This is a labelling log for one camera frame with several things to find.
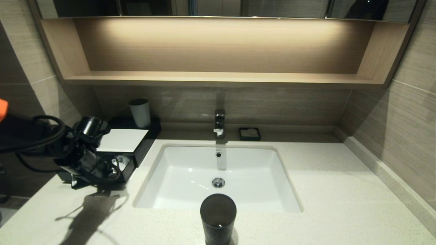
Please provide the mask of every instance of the faucet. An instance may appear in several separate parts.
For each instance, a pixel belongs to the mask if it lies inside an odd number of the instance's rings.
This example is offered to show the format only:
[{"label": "faucet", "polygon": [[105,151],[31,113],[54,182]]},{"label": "faucet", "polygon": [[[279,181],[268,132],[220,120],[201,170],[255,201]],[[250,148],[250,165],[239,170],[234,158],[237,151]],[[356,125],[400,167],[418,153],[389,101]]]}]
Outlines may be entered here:
[{"label": "faucet", "polygon": [[217,109],[215,110],[215,138],[217,140],[221,140],[224,138],[224,118],[225,118],[225,110]]}]

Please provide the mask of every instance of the white quartz countertop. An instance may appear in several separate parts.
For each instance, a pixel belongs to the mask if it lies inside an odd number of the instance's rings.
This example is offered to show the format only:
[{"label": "white quartz countertop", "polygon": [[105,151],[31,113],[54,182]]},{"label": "white quartz countertop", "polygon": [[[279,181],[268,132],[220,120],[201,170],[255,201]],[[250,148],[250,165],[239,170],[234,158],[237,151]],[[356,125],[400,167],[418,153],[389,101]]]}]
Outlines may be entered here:
[{"label": "white quartz countertop", "polygon": [[[166,144],[215,142],[156,140],[126,188],[112,191],[112,197],[89,196],[95,187],[72,190],[55,176],[0,229],[0,244],[204,245],[199,211],[133,207]],[[275,147],[303,207],[302,213],[238,211],[234,244],[436,244],[344,144],[230,141],[228,146]]]}]

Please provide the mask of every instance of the orange part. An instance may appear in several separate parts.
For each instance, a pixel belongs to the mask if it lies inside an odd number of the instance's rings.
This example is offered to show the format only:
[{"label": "orange part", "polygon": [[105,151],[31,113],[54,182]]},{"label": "orange part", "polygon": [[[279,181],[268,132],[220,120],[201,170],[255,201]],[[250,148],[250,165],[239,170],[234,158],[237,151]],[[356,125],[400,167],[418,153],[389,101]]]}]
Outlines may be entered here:
[{"label": "orange part", "polygon": [[6,100],[0,99],[0,123],[6,117],[8,103]]}]

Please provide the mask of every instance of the undermount sink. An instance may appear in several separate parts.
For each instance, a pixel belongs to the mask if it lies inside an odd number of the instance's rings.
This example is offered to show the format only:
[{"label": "undermount sink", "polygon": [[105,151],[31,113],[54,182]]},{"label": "undermount sink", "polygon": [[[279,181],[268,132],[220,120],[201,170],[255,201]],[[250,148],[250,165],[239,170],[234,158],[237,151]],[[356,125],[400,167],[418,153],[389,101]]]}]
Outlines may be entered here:
[{"label": "undermount sink", "polygon": [[163,147],[134,206],[200,210],[215,193],[239,211],[301,212],[275,150],[219,146]]}]

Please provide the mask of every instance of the black tumbler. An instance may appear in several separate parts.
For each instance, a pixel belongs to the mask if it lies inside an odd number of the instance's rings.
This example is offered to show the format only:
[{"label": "black tumbler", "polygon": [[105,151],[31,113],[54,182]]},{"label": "black tumbler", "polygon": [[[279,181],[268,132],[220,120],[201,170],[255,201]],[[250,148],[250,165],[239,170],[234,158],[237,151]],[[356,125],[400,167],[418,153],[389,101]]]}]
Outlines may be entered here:
[{"label": "black tumbler", "polygon": [[208,196],[200,208],[207,245],[228,245],[236,218],[235,202],[224,194]]}]

